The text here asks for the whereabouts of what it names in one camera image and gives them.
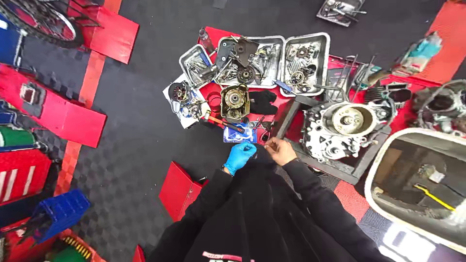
hammer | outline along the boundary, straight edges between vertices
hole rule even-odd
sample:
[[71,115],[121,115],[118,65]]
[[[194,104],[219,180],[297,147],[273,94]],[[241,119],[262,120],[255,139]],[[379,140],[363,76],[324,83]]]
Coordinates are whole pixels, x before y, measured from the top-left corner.
[[237,126],[235,126],[235,125],[233,125],[233,124],[230,124],[229,122],[225,122],[225,121],[222,121],[222,120],[217,119],[217,118],[215,118],[215,117],[212,117],[212,116],[210,115],[211,113],[212,113],[212,112],[211,112],[210,110],[207,110],[206,115],[204,116],[204,118],[205,118],[205,119],[210,119],[210,120],[212,120],[212,121],[214,121],[214,122],[216,122],[216,123],[222,124],[222,125],[224,125],[224,126],[227,126],[227,127],[231,128],[231,129],[234,129],[234,130],[240,132],[241,134],[244,134],[244,129],[242,129],[242,128],[240,128],[240,127],[237,127]]

black sleeve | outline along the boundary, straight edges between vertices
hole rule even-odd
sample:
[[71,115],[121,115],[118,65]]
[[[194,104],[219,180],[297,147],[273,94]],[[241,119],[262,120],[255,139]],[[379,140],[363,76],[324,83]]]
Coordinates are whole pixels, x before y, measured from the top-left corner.
[[302,201],[308,207],[315,223],[331,235],[357,261],[390,261],[346,212],[336,195],[322,187],[320,179],[300,160],[295,159],[283,166]]
[[165,229],[148,262],[182,262],[204,222],[225,201],[225,192],[233,177],[216,170],[212,180],[202,187],[197,199],[186,209],[181,221]]

white paper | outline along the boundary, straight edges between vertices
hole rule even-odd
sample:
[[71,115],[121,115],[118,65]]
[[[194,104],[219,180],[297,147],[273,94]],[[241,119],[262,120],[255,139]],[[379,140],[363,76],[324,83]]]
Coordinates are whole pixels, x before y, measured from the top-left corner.
[[[173,83],[181,83],[182,81],[187,81],[187,80],[188,80],[188,78],[184,74],[182,74],[175,81],[173,81]],[[162,92],[163,92],[163,94],[165,96],[165,99],[167,99],[168,106],[170,107],[170,110],[171,110],[171,99],[168,96],[168,88],[170,87],[170,85],[168,85]],[[194,92],[194,95],[196,96],[197,99],[199,99],[201,101],[205,101],[205,98],[202,96],[201,92],[198,89],[194,90],[193,92]],[[207,110],[210,110],[209,104],[208,103],[202,103],[201,104],[201,115],[202,116],[205,115]],[[194,117],[184,117],[184,116],[182,116],[180,112],[178,114],[175,114],[175,115],[178,117],[178,120],[179,120],[179,122],[181,123],[181,125],[183,126],[184,129],[187,129],[188,127],[192,126],[194,123],[199,122],[199,120],[194,118]]]

green container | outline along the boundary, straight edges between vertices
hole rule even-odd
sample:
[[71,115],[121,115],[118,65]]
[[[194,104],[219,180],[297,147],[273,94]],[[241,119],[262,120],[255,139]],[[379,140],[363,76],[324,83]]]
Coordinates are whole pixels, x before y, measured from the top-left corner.
[[32,145],[34,142],[34,136],[29,131],[0,126],[0,146]]
[[56,254],[52,262],[86,262],[84,257],[72,246]]

packaging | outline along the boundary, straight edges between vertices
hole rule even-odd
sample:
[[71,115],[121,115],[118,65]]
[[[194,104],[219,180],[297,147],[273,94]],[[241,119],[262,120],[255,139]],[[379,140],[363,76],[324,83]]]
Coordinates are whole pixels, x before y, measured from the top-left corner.
[[244,134],[241,134],[238,131],[226,126],[223,129],[223,142],[242,143],[244,141],[248,141],[249,143],[257,143],[257,130],[248,128],[247,124],[245,123],[238,123],[233,125],[244,129]]

